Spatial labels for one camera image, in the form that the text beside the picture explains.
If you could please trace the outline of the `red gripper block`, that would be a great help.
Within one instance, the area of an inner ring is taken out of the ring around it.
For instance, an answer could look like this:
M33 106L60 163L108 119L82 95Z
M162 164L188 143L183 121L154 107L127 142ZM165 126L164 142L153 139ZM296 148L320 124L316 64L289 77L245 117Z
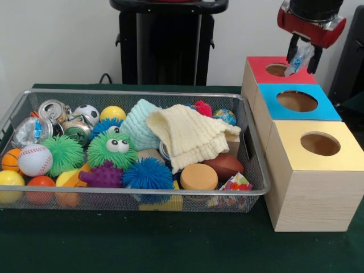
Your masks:
M308 74L315 74L319 65L322 48L329 48L341 36L346 25L346 18L336 16L327 23L309 22L303 20L288 10L281 7L278 12L278 26L293 35L287 52L287 62L291 62L297 53L297 43L300 39L306 38L314 47L314 55L308 63Z

